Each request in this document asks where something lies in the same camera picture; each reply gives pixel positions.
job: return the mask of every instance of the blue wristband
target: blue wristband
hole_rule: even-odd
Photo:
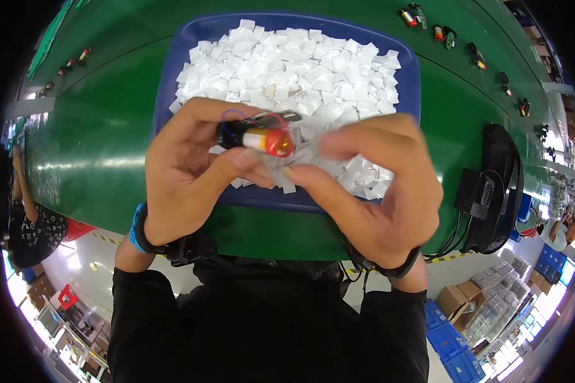
[[[136,240],[136,234],[134,232],[134,228],[136,227],[136,222],[138,221],[138,215],[140,214],[140,210],[143,208],[144,203],[140,203],[136,211],[134,212],[134,217],[132,217],[132,226],[130,227],[130,242],[136,247],[140,252],[146,252],[143,248],[140,247],[138,241]]]

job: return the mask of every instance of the green workbench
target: green workbench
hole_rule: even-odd
[[[71,9],[53,47],[30,84],[56,82],[55,109],[26,137],[26,166],[38,202],[79,221],[125,234],[135,206],[145,200],[145,150],[164,56],[172,34],[187,20],[217,11],[269,9],[248,0],[197,4],[176,0],[95,0]],[[454,229],[453,201],[464,167],[481,165],[481,130],[488,122],[507,128],[522,157],[524,191],[541,195],[546,180],[533,127],[557,130],[559,106],[541,82],[547,72],[528,37],[497,0],[420,1],[429,26],[458,33],[446,50],[431,27],[409,28],[398,15],[406,5],[373,0],[315,4],[294,0],[283,11],[317,13],[377,29],[405,41],[421,69],[421,129],[445,198],[440,226],[424,252],[436,252]],[[472,64],[468,42],[475,42],[487,69]],[[92,47],[82,68],[57,77],[57,68]],[[501,90],[498,71],[507,73],[513,97]],[[521,118],[518,97],[532,104]],[[218,205],[205,225],[222,254],[276,259],[344,259],[331,220],[321,214]]]

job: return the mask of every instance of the black shirt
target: black shirt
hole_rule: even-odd
[[[66,217],[38,204],[36,210],[38,219],[32,222],[21,202],[15,201],[11,206],[10,258],[19,268],[36,266],[50,256],[68,231]]]
[[[268,292],[274,282],[253,284]],[[113,381],[427,381],[426,291],[368,292],[358,314],[324,282],[281,283],[295,288],[269,300],[228,278],[197,287],[178,308],[160,272],[116,268]]]

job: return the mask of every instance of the white shirt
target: white shirt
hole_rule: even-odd
[[[541,232],[541,238],[543,238],[545,243],[547,243],[549,247],[551,247],[552,249],[556,251],[562,251],[568,245],[567,244],[568,227],[563,223],[558,224],[558,229],[556,230],[556,239],[552,242],[552,240],[549,239],[549,232],[551,232],[553,225],[554,225],[553,222],[548,222],[545,224],[545,226],[543,227],[543,231]]]

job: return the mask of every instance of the person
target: person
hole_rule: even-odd
[[[575,241],[575,219],[572,216],[563,216],[562,220],[553,224],[551,221],[537,226],[539,236],[556,251],[563,251]]]
[[[152,246],[165,245],[196,233],[237,177],[262,188],[274,184],[252,149],[208,153],[228,110],[236,112],[227,120],[261,112],[193,98],[146,152],[147,217],[141,230],[135,215],[115,255],[108,348],[113,381],[427,381],[420,253],[403,278],[389,278],[391,292],[366,292],[359,313],[342,300],[339,268],[307,274],[280,261],[215,256],[194,262],[203,286],[180,303],[167,278],[148,270],[155,255],[139,249],[137,232]],[[435,232],[443,198],[413,118],[376,116],[326,132],[318,144],[325,157],[344,161],[361,154],[394,172],[376,205],[353,197],[313,165],[282,168],[362,256],[384,270],[401,267]]]
[[[8,227],[8,258],[19,269],[38,265],[59,246],[68,221],[34,202],[24,173],[21,150],[13,150],[13,200]]]

